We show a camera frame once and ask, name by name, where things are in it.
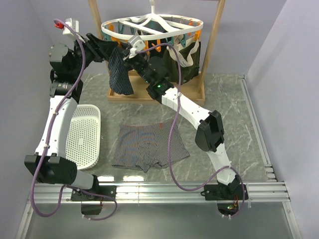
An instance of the white wall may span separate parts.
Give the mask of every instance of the white wall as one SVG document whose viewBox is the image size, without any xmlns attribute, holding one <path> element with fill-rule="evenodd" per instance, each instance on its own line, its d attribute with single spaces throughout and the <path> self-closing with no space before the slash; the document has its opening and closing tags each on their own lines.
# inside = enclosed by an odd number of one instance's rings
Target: white wall
<svg viewBox="0 0 319 239">
<path fill-rule="evenodd" d="M 226 0 L 208 72 L 247 74 L 286 0 Z M 70 42 L 52 19 L 74 17 L 80 32 L 96 34 L 87 0 L 30 0 L 54 43 Z M 149 13 L 149 0 L 97 0 L 101 20 Z M 156 12 L 191 16 L 204 21 L 201 60 L 214 19 L 216 1 L 156 0 Z M 92 63 L 87 73 L 106 73 L 105 64 Z"/>
<path fill-rule="evenodd" d="M 287 0 L 248 73 L 275 173 L 305 239 L 318 238 L 319 2 Z"/>
<path fill-rule="evenodd" d="M 41 139 L 49 107 L 52 42 L 28 0 L 0 7 L 0 237 L 14 238 L 31 186 L 24 166 Z"/>
</svg>

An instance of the wooden base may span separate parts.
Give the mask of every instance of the wooden base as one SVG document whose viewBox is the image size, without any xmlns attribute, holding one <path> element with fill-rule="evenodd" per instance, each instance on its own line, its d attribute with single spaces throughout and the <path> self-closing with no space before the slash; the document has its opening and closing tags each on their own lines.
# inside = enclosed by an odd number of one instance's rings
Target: wooden base
<svg viewBox="0 0 319 239">
<path fill-rule="evenodd" d="M 131 104 L 158 104 L 157 101 L 153 100 L 146 88 L 148 84 L 134 71 L 129 72 L 130 81 L 134 90 L 134 94 L 130 96 L 119 95 L 114 93 L 111 88 L 108 90 L 108 101 L 114 103 L 131 103 Z M 205 104 L 205 90 L 204 84 L 201 86 L 201 91 L 198 92 L 198 81 L 200 80 L 199 76 L 194 77 L 189 82 L 181 86 L 180 91 L 194 101 L 199 106 Z"/>
</svg>

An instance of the underwear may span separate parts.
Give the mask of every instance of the underwear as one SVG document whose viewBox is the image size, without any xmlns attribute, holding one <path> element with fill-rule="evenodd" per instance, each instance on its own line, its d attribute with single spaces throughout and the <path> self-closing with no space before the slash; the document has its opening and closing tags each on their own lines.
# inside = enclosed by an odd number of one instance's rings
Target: underwear
<svg viewBox="0 0 319 239">
<path fill-rule="evenodd" d="M 168 167 L 167 144 L 173 120 L 150 125 L 122 125 L 113 167 L 143 170 Z M 177 126 L 174 126 L 170 156 L 172 164 L 189 157 Z"/>
</svg>

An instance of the clothes drying rack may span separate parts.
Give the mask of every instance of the clothes drying rack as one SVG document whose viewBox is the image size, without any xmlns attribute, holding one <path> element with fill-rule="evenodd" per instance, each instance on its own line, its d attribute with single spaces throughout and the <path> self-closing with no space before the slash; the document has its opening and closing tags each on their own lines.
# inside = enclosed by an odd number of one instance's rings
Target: clothes drying rack
<svg viewBox="0 0 319 239">
<path fill-rule="evenodd" d="M 217 1 L 218 4 L 217 4 L 214 22 L 212 25 L 208 45 L 206 48 L 206 53 L 205 53 L 204 62 L 203 62 L 202 68 L 201 68 L 201 72 L 199 73 L 198 76 L 194 77 L 189 82 L 183 84 L 181 87 L 181 92 L 200 106 L 203 106 L 205 104 L 204 79 L 205 79 L 205 75 L 207 73 L 207 67 L 208 67 L 209 60 L 210 60 L 210 57 L 212 54 L 214 42 L 215 42 L 218 28 L 219 28 L 220 19 L 221 19 L 223 10 L 224 10 L 224 5 L 225 5 L 225 0 L 212 0 L 212 1 Z M 111 20 L 108 22 L 104 22 L 102 24 L 96 0 L 88 0 L 88 3 L 89 3 L 91 14 L 92 14 L 92 17 L 93 17 L 93 20 L 95 23 L 97 34 L 98 34 L 98 37 L 100 39 L 103 39 L 103 37 L 104 37 L 102 35 L 102 32 L 101 32 L 102 25 L 111 23 L 113 21 L 114 22 L 117 21 L 117 22 L 120 22 L 121 24 L 125 24 L 125 25 L 130 26 L 130 27 L 136 27 L 137 29 L 139 29 L 141 27 L 143 28 L 154 17 L 157 17 L 155 14 L 155 7 L 154 7 L 154 5 L 152 5 L 152 12 L 149 14 L 146 14 L 142 17 L 139 17 L 139 18 L 138 17 L 120 18 L 120 19 L 115 19 L 115 20 Z M 164 18 L 167 15 L 166 14 L 158 14 L 158 16 L 161 16 Z M 142 20 L 145 20 L 145 21 L 143 22 L 143 24 L 139 24 L 139 26 L 137 27 L 136 23 L 139 23 Z M 191 32 L 199 31 L 202 28 L 202 22 L 200 20 L 197 20 L 197 22 L 198 22 L 198 25 L 195 27 L 192 27 L 192 29 L 189 30 L 189 28 L 191 28 L 191 27 L 182 26 L 182 24 L 178 24 L 178 23 L 175 23 L 172 21 L 165 20 L 165 22 L 163 22 L 161 25 L 168 33 L 165 33 L 166 35 L 164 35 L 162 38 L 170 37 L 169 34 L 176 35 L 175 31 L 179 34 L 188 33 L 190 31 Z M 114 38 L 120 36 L 119 34 L 117 34 L 115 32 L 108 31 L 107 28 L 103 28 L 103 32 L 111 35 Z M 156 31 L 153 31 L 153 32 L 151 31 L 149 33 L 155 34 L 155 36 L 156 36 Z M 122 40 L 128 40 L 130 38 L 130 36 L 128 36 L 128 35 L 121 35 L 120 37 Z M 145 35 L 143 37 L 146 38 L 143 40 L 153 40 L 153 38 L 154 38 L 154 37 L 152 37 L 152 35 Z M 115 92 L 113 92 L 111 88 L 109 88 L 108 94 L 107 94 L 108 101 L 115 102 L 115 103 L 157 104 L 157 101 L 154 101 L 148 95 L 148 92 L 146 91 L 148 84 L 135 71 L 129 71 L 129 77 L 130 77 L 130 81 L 131 81 L 131 84 L 132 84 L 132 87 L 134 90 L 134 94 L 130 95 L 130 96 L 119 95 L 119 94 L 116 94 Z"/>
</svg>

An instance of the white plastic hanger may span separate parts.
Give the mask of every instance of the white plastic hanger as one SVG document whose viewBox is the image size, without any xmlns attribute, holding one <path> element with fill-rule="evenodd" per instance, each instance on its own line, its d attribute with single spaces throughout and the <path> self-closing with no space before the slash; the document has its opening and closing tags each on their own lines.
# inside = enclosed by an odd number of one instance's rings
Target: white plastic hanger
<svg viewBox="0 0 319 239">
<path fill-rule="evenodd" d="M 133 37 L 133 35 L 120 34 L 114 31 L 110 31 L 107 27 L 107 25 L 111 23 L 115 23 L 115 22 L 118 24 L 121 23 L 125 26 L 149 33 L 150 35 L 141 35 L 141 38 L 143 41 L 148 41 L 148 40 L 165 39 L 172 36 L 178 36 L 178 35 L 183 35 L 190 32 L 196 32 L 203 28 L 203 21 L 196 18 L 179 16 L 179 15 L 171 15 L 171 14 L 155 14 L 155 0 L 150 0 L 150 4 L 151 4 L 151 13 L 146 14 L 144 16 L 118 18 L 118 19 L 103 22 L 101 25 L 102 31 L 105 34 L 115 37 L 117 39 L 129 40 L 131 37 Z M 186 20 L 187 22 L 191 20 L 193 22 L 196 22 L 197 26 L 191 26 L 188 24 L 173 22 L 173 21 L 165 20 L 164 18 L 168 18 L 168 19 L 178 18 L 180 20 Z M 162 28 L 165 29 L 167 32 L 163 33 L 163 32 L 156 31 L 146 27 L 146 25 L 150 21 L 158 22 L 162 26 Z"/>
</svg>

